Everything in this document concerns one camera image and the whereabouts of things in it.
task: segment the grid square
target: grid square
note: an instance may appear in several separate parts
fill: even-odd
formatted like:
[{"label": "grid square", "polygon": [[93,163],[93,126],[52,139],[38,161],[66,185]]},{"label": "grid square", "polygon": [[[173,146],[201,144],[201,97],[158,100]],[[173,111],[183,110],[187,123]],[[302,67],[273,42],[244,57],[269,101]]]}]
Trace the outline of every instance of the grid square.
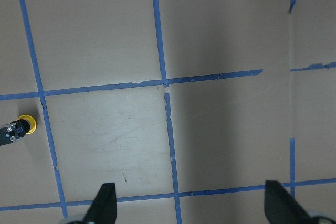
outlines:
[{"label": "grid square", "polygon": [[171,193],[163,87],[47,97],[67,201],[92,200],[102,183],[118,197]]},{"label": "grid square", "polygon": [[152,0],[26,0],[45,90],[160,79]]},{"label": "grid square", "polygon": [[296,0],[293,8],[293,66],[335,62],[334,0]]},{"label": "grid square", "polygon": [[[85,214],[89,206],[68,207],[69,216]],[[173,198],[117,203],[117,224],[176,224]]]},{"label": "grid square", "polygon": [[19,0],[0,0],[0,94],[37,91]]},{"label": "grid square", "polygon": [[318,212],[336,217],[336,184],[299,186],[295,191],[296,200],[310,214]]},{"label": "grid square", "polygon": [[336,71],[292,73],[297,181],[335,178]]},{"label": "grid square", "polygon": [[264,191],[182,197],[183,224],[198,223],[260,223],[264,215]]},{"label": "grid square", "polygon": [[289,181],[286,75],[175,84],[169,93],[180,191]]},{"label": "grid square", "polygon": [[63,219],[60,207],[25,209],[15,211],[0,211],[1,223],[14,224],[51,224],[58,223]]},{"label": "grid square", "polygon": [[286,63],[288,10],[289,0],[160,0],[167,76]]},{"label": "grid square", "polygon": [[38,98],[0,101],[5,125],[28,114],[37,121],[37,130],[14,144],[0,148],[1,206],[59,202],[55,174]]}]

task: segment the scuff mark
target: scuff mark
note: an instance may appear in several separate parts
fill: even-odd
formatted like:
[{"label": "scuff mark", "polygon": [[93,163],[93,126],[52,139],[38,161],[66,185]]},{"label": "scuff mark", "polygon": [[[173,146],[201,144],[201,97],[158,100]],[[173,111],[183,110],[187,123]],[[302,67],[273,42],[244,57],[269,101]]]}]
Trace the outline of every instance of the scuff mark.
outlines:
[{"label": "scuff mark", "polygon": [[125,182],[127,183],[127,179],[126,179],[126,176],[125,176],[125,173],[124,173],[124,171],[123,171],[123,170],[121,170],[121,173],[122,173],[122,176],[124,177],[124,180],[125,180]]},{"label": "scuff mark", "polygon": [[[105,143],[105,144],[103,144],[101,146],[98,146],[96,148],[90,149],[89,151],[95,152],[97,150],[102,150],[102,149],[106,148],[108,145],[113,144],[113,143],[115,143],[116,141],[118,141],[119,139],[122,139],[122,138],[123,139],[126,139],[126,138],[136,138],[136,137],[125,137],[125,136],[128,135],[128,134],[130,134],[131,132],[134,132],[134,131],[136,131],[138,129],[141,129],[142,127],[143,126],[139,126],[139,127],[134,128],[134,129],[131,129],[129,131],[126,131],[125,133],[123,133],[123,134],[121,134],[119,136],[116,136],[114,139],[108,141],[107,143]],[[98,133],[97,132],[96,134],[98,134],[99,136],[103,136],[103,135],[110,135],[112,133],[109,133],[109,132]]]}]

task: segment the yellow object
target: yellow object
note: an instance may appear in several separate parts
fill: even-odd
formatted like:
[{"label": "yellow object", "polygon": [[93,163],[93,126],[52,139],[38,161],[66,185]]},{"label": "yellow object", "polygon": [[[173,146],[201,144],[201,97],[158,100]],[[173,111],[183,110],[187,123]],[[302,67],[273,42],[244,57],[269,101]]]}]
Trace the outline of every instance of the yellow object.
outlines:
[{"label": "yellow object", "polygon": [[30,130],[26,133],[27,135],[32,134],[34,131],[36,131],[37,122],[35,121],[35,119],[32,116],[21,115],[21,116],[19,116],[18,120],[20,120],[20,119],[26,120],[30,125]]}]

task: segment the yellow cap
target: yellow cap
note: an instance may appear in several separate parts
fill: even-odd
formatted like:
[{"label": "yellow cap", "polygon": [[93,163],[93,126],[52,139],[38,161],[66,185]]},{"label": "yellow cap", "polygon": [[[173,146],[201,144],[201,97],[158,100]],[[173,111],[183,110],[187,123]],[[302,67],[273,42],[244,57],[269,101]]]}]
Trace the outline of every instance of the yellow cap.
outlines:
[{"label": "yellow cap", "polygon": [[32,116],[21,115],[21,116],[19,116],[18,120],[20,120],[20,119],[26,120],[30,125],[30,130],[26,133],[27,135],[32,134],[34,131],[36,131],[37,122],[35,121],[35,119]]}]

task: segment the floor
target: floor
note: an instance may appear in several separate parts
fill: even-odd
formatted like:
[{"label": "floor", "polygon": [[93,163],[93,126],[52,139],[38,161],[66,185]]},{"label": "floor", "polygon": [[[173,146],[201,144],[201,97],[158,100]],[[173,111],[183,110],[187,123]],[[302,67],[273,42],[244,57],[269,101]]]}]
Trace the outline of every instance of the floor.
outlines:
[{"label": "floor", "polygon": [[336,206],[334,0],[0,0],[1,223],[115,182],[118,224],[267,223],[264,182]]}]

